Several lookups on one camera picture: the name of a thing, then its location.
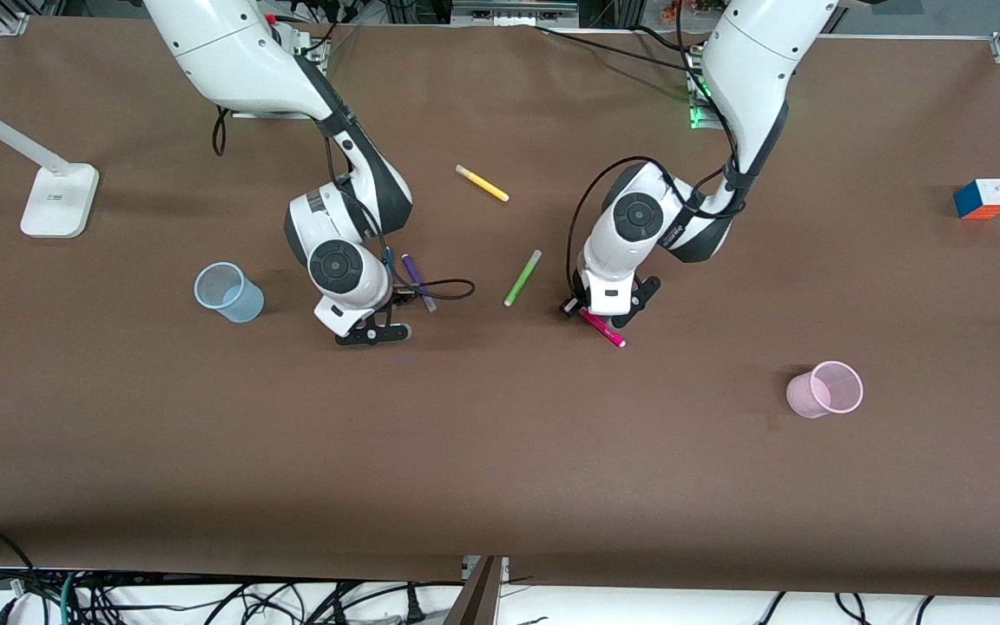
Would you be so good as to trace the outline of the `pink marker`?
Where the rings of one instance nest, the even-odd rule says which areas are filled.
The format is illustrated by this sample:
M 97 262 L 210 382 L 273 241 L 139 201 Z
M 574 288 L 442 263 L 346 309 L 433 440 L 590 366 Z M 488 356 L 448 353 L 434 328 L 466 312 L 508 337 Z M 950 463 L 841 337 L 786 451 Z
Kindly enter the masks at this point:
M 624 339 L 624 337 L 620 335 L 619 332 L 615 331 L 615 329 L 612 328 L 611 325 L 609 325 L 606 320 L 604 320 L 599 316 L 594 315 L 592 312 L 589 312 L 589 310 L 586 307 L 579 307 L 578 313 L 581 317 L 583 317 L 584 320 L 587 321 L 589 325 L 591 325 L 592 328 L 594 328 L 597 332 L 599 332 L 600 335 L 606 337 L 607 340 L 610 340 L 611 343 L 614 344 L 616 348 L 626 347 L 627 344 L 626 339 Z

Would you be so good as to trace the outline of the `purple marker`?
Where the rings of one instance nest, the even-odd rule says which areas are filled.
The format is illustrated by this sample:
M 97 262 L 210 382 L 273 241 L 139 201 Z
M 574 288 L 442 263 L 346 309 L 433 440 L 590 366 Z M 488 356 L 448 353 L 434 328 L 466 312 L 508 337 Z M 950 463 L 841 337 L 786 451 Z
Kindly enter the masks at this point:
M 437 302 L 431 296 L 430 288 L 425 284 L 424 277 L 422 277 L 416 262 L 414 262 L 408 253 L 401 254 L 401 261 L 413 285 L 418 289 L 419 297 L 424 302 L 424 307 L 433 315 L 438 309 Z

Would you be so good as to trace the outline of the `green marker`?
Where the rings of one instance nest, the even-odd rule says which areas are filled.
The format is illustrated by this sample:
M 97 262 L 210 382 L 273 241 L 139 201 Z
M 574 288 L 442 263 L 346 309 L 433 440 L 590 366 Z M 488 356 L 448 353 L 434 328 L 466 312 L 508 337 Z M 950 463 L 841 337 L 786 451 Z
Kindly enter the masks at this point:
M 520 270 L 520 273 L 517 275 L 516 280 L 513 281 L 511 289 L 508 290 L 508 292 L 505 294 L 503 298 L 504 307 L 512 307 L 513 305 L 515 305 L 517 297 L 519 297 L 520 293 L 523 292 L 525 285 L 527 285 L 528 280 L 530 280 L 531 274 L 535 272 L 536 266 L 538 266 L 539 261 L 542 257 L 543 257 L 543 250 L 536 249 L 535 252 L 533 252 L 530 255 L 528 260 L 525 261 L 523 269 Z

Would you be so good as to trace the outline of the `translucent blue plastic cup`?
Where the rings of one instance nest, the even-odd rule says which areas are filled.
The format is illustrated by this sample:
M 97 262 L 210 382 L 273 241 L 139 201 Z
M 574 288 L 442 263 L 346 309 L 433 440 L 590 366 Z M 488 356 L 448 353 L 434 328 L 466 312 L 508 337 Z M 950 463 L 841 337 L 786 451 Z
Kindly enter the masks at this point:
M 214 262 L 203 268 L 194 282 L 194 299 L 231 323 L 249 323 L 265 308 L 265 295 L 231 262 Z

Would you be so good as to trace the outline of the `yellow marker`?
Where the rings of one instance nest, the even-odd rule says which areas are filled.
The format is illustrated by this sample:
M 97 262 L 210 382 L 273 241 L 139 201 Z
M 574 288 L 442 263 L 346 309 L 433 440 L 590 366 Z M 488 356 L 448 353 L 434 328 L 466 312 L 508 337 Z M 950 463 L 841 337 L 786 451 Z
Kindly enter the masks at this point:
M 492 197 L 496 198 L 497 201 L 510 201 L 510 195 L 505 193 L 505 191 L 500 189 L 500 187 L 496 186 L 495 183 L 491 183 L 487 181 L 487 179 L 481 177 L 481 175 L 473 173 L 473 171 L 469 170 L 469 168 L 462 165 L 456 165 L 455 170 L 456 173 L 461 175 L 462 178 L 465 178 L 466 181 L 471 182 L 472 185 L 482 189 L 485 193 L 492 195 Z

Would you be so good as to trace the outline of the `translucent pink plastic cup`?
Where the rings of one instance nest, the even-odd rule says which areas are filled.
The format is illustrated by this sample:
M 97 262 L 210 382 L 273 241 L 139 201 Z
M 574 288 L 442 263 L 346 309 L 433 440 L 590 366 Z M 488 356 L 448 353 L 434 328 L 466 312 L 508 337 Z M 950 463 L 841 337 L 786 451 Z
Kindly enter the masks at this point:
M 786 385 L 786 401 L 805 418 L 850 414 L 861 405 L 864 394 L 859 374 L 836 360 L 822 361 Z

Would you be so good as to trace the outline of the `brown wooden table leg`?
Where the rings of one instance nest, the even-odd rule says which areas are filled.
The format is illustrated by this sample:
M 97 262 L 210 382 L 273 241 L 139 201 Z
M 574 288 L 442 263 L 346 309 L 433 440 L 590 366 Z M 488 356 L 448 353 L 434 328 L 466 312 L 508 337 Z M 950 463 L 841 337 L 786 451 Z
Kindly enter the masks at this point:
M 442 625 L 496 625 L 500 590 L 507 582 L 505 556 L 478 556 Z

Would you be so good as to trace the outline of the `grey metal crossbar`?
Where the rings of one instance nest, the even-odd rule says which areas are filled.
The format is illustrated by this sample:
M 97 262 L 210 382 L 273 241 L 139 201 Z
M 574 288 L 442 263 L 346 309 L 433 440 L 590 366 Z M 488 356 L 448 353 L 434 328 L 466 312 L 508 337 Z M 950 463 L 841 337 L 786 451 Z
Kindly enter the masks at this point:
M 451 0 L 452 25 L 580 27 L 578 0 Z

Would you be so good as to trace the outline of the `white desk lamp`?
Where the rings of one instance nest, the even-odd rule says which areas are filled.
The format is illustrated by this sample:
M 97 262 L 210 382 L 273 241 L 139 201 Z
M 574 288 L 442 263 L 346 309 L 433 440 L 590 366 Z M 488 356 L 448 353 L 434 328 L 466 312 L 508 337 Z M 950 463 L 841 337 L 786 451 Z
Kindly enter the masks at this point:
M 39 166 L 20 229 L 32 238 L 75 238 L 86 229 L 100 174 L 68 160 L 0 120 L 0 142 Z

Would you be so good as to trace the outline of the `colourful puzzle cube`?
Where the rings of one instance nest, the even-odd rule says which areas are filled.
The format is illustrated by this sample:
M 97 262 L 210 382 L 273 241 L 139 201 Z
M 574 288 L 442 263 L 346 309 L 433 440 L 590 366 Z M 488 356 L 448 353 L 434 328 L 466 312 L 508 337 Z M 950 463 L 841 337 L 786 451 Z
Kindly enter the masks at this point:
M 956 190 L 953 195 L 957 217 L 989 220 L 1000 214 L 1000 179 L 979 178 Z

